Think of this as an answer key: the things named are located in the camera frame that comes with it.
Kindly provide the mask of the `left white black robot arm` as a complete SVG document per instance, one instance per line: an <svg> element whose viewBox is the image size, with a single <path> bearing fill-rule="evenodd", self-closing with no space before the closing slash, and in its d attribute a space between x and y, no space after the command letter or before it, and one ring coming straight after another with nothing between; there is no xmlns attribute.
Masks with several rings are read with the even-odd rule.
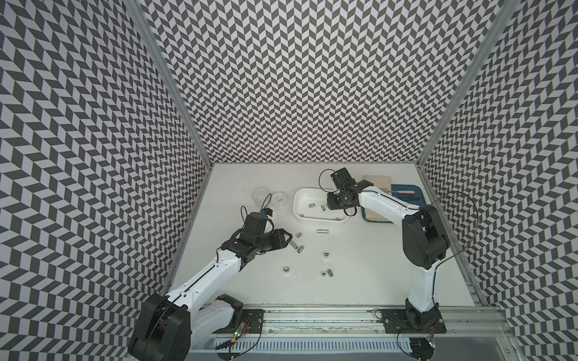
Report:
<svg viewBox="0 0 578 361"><path fill-rule="evenodd" d="M236 329L243 304L219 288L257 255L287 248L293 236L275 228L272 210L251 212L216 251L215 258L182 286L155 293L141 305L128 353L137 360L183 360L191 347L221 329Z"/></svg>

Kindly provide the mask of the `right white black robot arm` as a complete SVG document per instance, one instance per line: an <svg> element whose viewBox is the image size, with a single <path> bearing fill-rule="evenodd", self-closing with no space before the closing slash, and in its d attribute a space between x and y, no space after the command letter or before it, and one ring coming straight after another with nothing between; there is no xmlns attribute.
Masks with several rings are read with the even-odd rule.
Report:
<svg viewBox="0 0 578 361"><path fill-rule="evenodd" d="M391 221L402 232L405 257L412 264L411 288L401 316L403 328L429 332L440 319L437 274L450 248L448 232L432 205L419 207L381 191L368 180L357 182L346 168L331 173L337 188L327 193L331 210L362 207Z"/></svg>

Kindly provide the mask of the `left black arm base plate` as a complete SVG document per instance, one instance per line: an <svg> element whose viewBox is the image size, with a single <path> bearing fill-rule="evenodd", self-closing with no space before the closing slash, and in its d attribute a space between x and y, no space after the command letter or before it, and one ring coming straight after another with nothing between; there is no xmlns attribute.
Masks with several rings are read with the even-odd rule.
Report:
<svg viewBox="0 0 578 361"><path fill-rule="evenodd" d="M242 326L242 323L245 324L248 334L261 333L265 314L262 308L245 308L241 301L227 294L218 296L212 305L229 307L232 314L227 325L219 321L218 324L221 327L213 329L211 334L233 334Z"/></svg>

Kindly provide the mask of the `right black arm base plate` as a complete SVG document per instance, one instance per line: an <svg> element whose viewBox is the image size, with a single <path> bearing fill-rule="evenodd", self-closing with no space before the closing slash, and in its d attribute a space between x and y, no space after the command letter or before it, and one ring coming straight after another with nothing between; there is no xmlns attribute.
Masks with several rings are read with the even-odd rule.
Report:
<svg viewBox="0 0 578 361"><path fill-rule="evenodd" d="M382 309L379 311L385 332L388 334L418 333L445 334L446 325L438 308L426 312L405 309Z"/></svg>

